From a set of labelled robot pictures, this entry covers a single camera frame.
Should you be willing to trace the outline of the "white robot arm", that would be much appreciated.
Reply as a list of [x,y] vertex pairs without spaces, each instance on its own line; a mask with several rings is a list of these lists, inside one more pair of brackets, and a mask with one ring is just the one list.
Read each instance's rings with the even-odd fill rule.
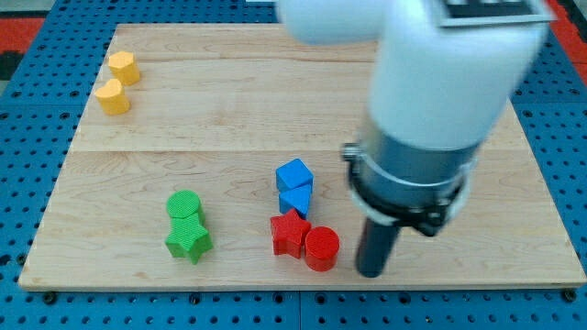
[[548,34],[542,1],[280,0],[308,45],[375,41],[358,139],[347,144],[353,202],[377,226],[433,236],[465,204],[476,152]]

